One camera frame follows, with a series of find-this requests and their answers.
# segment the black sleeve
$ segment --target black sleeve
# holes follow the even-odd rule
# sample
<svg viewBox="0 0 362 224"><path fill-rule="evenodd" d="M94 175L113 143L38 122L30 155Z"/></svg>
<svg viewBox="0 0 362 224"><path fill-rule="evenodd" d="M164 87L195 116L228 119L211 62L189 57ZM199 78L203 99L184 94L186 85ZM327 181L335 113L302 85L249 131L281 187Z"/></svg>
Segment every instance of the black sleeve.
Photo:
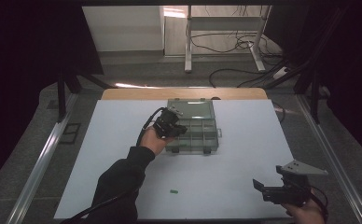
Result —
<svg viewBox="0 0 362 224"><path fill-rule="evenodd" d="M145 178L146 167L154 159L155 154L147 147L131 147L127 159L116 161L100 176L92 206L141 186ZM136 191L92 212L83 223L135 223L137 221L135 207L137 195Z"/></svg>

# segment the person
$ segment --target person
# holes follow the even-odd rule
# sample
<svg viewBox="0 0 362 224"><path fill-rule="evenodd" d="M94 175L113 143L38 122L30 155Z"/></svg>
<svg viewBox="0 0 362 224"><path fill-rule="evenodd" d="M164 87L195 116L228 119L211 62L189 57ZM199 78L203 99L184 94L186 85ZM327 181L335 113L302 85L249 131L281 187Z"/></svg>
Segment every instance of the person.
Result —
<svg viewBox="0 0 362 224"><path fill-rule="evenodd" d="M126 159L116 161L99 178L92 205L103 203L119 194L125 194L119 200L90 213L84 224L96 223L136 223L137 209L135 201L138 189L144 182L147 166L159 155L173 138L158 138L155 129L148 127L142 137L140 146L131 147ZM312 200L303 207L282 204L297 224L324 223L319 206Z"/></svg>

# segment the black curtain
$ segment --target black curtain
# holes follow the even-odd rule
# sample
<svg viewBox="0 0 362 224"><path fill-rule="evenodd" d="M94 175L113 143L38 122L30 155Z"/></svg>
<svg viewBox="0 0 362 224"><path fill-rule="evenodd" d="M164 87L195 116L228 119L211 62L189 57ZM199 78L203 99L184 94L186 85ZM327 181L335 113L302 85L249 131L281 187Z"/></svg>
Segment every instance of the black curtain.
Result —
<svg viewBox="0 0 362 224"><path fill-rule="evenodd" d="M331 37L319 69L336 117L362 146L362 1L354 1Z"/></svg>
<svg viewBox="0 0 362 224"><path fill-rule="evenodd" d="M0 169L59 73L103 73L81 6L36 2L0 1Z"/></svg>

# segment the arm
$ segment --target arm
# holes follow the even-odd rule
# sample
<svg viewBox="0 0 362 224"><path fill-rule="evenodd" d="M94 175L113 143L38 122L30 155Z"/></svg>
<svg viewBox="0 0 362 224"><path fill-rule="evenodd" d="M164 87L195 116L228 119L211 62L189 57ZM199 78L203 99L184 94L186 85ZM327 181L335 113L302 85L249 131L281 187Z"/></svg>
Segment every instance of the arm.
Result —
<svg viewBox="0 0 362 224"><path fill-rule="evenodd" d="M139 147L131 147L126 159L116 161L99 178L92 205L105 202L130 189L138 188L145 178L145 170L173 139L160 139L148 128ZM91 213L84 223L135 223L135 200L138 191Z"/></svg>

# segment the white wall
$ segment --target white wall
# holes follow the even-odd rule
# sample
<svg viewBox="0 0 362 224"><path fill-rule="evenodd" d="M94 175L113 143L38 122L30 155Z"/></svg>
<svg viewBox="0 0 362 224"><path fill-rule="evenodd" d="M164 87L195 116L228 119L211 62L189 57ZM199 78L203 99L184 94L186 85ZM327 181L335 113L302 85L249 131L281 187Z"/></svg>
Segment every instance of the white wall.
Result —
<svg viewBox="0 0 362 224"><path fill-rule="evenodd" d="M83 7L97 51L162 50L163 7Z"/></svg>

